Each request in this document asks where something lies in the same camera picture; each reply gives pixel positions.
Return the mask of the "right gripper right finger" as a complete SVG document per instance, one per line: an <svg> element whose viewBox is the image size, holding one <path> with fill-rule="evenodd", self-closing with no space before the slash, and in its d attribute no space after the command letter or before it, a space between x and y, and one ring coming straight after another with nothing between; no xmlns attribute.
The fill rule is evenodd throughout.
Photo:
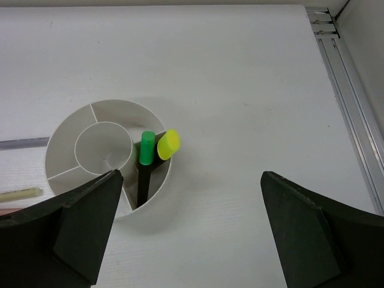
<svg viewBox="0 0 384 288"><path fill-rule="evenodd" d="M383 217L275 172L260 180L288 287L383 287Z"/></svg>

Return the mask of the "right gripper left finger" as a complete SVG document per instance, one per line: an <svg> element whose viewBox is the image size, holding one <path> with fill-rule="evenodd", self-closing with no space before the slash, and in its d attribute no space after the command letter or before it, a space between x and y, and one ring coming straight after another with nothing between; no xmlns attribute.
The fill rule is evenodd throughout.
<svg viewBox="0 0 384 288"><path fill-rule="evenodd" d="M123 176L111 170L1 216L1 287L91 287L100 273Z"/></svg>

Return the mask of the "green cap black highlighter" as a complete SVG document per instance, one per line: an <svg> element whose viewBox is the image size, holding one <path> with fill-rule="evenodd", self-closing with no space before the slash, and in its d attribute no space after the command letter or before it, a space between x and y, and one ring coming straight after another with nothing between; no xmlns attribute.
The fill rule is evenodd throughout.
<svg viewBox="0 0 384 288"><path fill-rule="evenodd" d="M155 133L146 130L142 133L139 152L139 174L137 186L137 207L141 207L148 199L151 179L151 165L154 159Z"/></svg>

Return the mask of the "yellow cap black highlighter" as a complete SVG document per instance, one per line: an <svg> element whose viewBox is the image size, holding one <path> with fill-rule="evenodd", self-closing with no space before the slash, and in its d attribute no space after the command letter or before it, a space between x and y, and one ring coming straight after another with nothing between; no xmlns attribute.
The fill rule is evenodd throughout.
<svg viewBox="0 0 384 288"><path fill-rule="evenodd" d="M180 147L181 141L178 132L174 129L166 131L155 145L152 171L170 160Z"/></svg>

